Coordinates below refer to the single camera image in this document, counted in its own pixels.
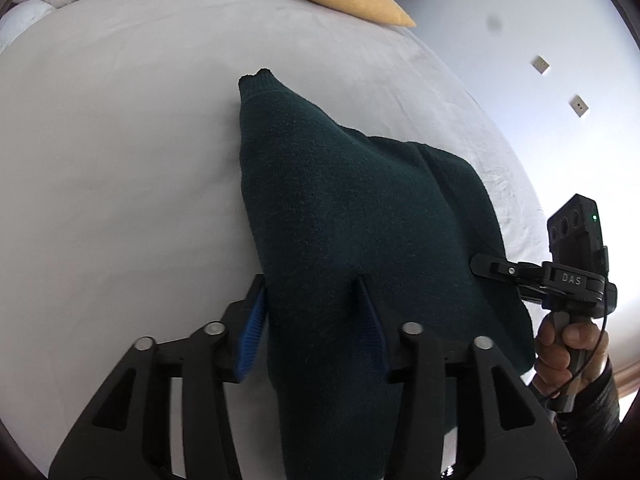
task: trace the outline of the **human hand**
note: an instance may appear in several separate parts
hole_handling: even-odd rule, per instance
[[[564,344],[575,349],[593,350],[599,336],[600,329],[592,322],[574,323],[562,331]],[[545,317],[536,337],[538,358],[534,365],[536,375],[533,377],[533,385],[545,396],[571,379],[571,372],[567,369],[570,361],[569,352],[563,346],[556,344],[555,339],[556,330],[549,318]],[[603,373],[607,365],[608,349],[609,334],[605,330],[596,354],[582,372],[578,392],[583,391]]]

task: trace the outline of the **black jacket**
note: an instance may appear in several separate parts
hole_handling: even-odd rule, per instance
[[[574,459],[578,478],[585,478],[595,457],[620,424],[618,391],[611,362],[602,375],[575,397],[571,413],[558,413],[558,433]]]

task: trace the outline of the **knit sweater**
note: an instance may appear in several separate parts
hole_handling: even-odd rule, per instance
[[[268,70],[239,88],[242,196],[268,290],[287,479],[378,480],[401,386],[356,334],[358,275],[402,319],[447,339],[487,335],[519,373],[533,364],[516,287],[469,270],[476,253],[505,256],[491,201],[463,159],[340,126]]]

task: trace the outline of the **blue gripper pad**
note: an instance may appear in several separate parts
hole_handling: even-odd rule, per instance
[[[244,330],[238,336],[238,358],[236,359],[234,372],[239,381],[244,380],[244,377],[254,365],[266,314],[266,291],[262,286],[255,297]]]
[[[389,373],[389,345],[376,305],[367,288],[366,280],[359,276],[355,283],[358,307],[358,335],[372,354],[376,368]]]

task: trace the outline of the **mattress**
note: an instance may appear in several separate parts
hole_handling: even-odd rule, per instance
[[[79,0],[0,54],[0,418],[41,470],[136,338],[188,336],[260,272],[238,78],[263,67],[344,126],[465,158],[508,258],[547,258],[512,149],[406,30],[306,0]],[[226,390],[243,475],[282,478],[264,348]]]

